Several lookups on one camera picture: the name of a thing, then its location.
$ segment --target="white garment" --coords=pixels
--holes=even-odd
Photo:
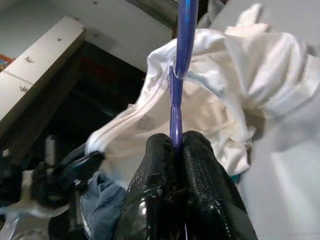
[[[101,151],[110,178],[127,187],[145,153],[147,138],[169,134],[169,66],[177,40],[153,51],[136,104],[94,132],[86,151]],[[249,165],[247,146],[254,134],[243,108],[262,117],[288,112],[309,99],[320,80],[320,60],[288,33],[248,38],[212,29],[196,31],[182,96],[183,131],[196,130],[212,144],[229,175]]]

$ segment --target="blue jeans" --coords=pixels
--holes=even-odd
[[[103,172],[96,172],[81,198],[81,216],[90,240],[112,240],[125,205],[127,191]]]

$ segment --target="wall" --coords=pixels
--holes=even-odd
[[[0,53],[17,58],[65,13],[50,3],[22,0],[0,12]]]
[[[125,0],[21,0],[0,12],[0,53],[18,57],[63,16],[85,24],[89,42],[143,71],[148,54],[171,39],[169,28]]]

